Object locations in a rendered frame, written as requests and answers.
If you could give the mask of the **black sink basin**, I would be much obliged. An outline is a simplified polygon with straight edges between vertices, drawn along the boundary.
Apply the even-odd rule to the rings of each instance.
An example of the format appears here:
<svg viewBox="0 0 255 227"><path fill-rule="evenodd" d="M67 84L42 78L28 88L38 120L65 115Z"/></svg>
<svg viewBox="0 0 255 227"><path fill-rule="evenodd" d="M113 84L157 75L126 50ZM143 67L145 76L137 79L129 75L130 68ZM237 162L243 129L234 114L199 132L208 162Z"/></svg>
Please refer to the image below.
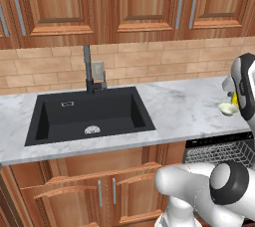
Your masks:
<svg viewBox="0 0 255 227"><path fill-rule="evenodd" d="M26 146L155 130L136 87L38 95Z"/></svg>

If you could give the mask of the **wooden base cupboard door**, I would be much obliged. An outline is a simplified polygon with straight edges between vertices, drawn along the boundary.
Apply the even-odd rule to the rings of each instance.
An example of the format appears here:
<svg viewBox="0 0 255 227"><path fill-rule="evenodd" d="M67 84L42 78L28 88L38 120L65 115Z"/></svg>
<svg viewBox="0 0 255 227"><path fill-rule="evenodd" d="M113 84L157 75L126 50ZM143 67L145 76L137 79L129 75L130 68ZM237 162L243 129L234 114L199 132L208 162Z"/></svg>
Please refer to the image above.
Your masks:
<svg viewBox="0 0 255 227"><path fill-rule="evenodd" d="M100 207L98 180L102 182ZM22 188L34 227L108 227L105 179L71 178Z"/></svg>
<svg viewBox="0 0 255 227"><path fill-rule="evenodd" d="M115 171L108 176L108 198L111 227L153 227L163 213L166 196L155 188L154 177L161 165L146 163ZM113 202L113 182L117 183L117 204Z"/></svg>

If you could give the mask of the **grey wall socket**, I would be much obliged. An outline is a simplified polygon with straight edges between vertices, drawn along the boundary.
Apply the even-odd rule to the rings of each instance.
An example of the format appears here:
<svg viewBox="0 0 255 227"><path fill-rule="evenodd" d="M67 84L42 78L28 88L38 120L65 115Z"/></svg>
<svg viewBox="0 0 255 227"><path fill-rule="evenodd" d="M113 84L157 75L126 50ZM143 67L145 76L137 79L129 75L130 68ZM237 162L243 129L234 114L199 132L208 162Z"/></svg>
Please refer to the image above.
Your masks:
<svg viewBox="0 0 255 227"><path fill-rule="evenodd" d="M92 62L92 76L95 81L102 81L105 77L103 62Z"/></svg>

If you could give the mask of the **black dishwasher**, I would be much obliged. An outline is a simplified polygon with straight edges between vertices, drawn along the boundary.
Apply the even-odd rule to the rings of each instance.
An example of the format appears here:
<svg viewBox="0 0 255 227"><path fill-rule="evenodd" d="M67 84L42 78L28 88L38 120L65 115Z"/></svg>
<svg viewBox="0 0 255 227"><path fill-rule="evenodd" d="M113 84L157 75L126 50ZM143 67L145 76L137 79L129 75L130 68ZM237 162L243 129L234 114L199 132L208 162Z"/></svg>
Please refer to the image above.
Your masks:
<svg viewBox="0 0 255 227"><path fill-rule="evenodd" d="M255 170L255 146L251 131L190 139L185 144L183 163L233 160Z"/></svg>

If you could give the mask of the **pale green bowl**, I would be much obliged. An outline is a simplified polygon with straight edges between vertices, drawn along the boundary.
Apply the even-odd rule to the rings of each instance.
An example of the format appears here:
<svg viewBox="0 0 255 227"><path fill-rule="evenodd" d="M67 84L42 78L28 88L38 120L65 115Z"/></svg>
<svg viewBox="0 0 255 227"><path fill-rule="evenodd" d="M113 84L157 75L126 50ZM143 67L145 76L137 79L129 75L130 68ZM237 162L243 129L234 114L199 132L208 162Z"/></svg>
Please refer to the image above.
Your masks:
<svg viewBox="0 0 255 227"><path fill-rule="evenodd" d="M221 103L218 105L220 111L227 116L232 116L239 111L239 108L236 105L230 103Z"/></svg>

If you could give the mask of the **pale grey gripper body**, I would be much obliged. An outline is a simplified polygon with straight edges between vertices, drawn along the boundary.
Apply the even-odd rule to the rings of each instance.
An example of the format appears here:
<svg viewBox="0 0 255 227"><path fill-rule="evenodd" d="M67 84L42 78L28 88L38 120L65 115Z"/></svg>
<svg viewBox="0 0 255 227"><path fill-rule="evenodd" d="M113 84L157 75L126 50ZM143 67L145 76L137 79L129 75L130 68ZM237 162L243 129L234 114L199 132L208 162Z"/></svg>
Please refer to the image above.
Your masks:
<svg viewBox="0 0 255 227"><path fill-rule="evenodd" d="M227 93L228 97L232 97L235 93L235 85L231 76L227 76L222 82L222 90Z"/></svg>

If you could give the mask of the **yellow cup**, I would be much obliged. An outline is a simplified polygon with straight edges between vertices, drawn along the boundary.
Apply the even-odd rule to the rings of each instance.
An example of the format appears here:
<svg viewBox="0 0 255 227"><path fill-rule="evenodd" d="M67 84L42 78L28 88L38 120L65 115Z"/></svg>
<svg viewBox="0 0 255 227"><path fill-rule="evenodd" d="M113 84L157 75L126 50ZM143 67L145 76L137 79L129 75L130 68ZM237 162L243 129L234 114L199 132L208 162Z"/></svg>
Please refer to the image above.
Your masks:
<svg viewBox="0 0 255 227"><path fill-rule="evenodd" d="M237 94L235 92L232 94L231 104L235 105L237 108L239 108L238 100L237 100Z"/></svg>

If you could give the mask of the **dark grey tap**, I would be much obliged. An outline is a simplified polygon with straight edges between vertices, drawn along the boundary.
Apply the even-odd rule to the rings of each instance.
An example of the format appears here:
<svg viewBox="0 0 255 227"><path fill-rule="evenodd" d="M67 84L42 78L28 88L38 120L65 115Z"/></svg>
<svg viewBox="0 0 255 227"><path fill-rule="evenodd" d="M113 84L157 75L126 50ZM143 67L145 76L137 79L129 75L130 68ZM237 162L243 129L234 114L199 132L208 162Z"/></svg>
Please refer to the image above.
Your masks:
<svg viewBox="0 0 255 227"><path fill-rule="evenodd" d="M84 62L86 65L86 86L87 86L87 93L92 95L97 90L105 90L107 86L106 82L106 71L102 70L103 80L100 83L95 83L93 79L93 72L92 72L92 60L91 60L91 51L90 46L84 46Z"/></svg>

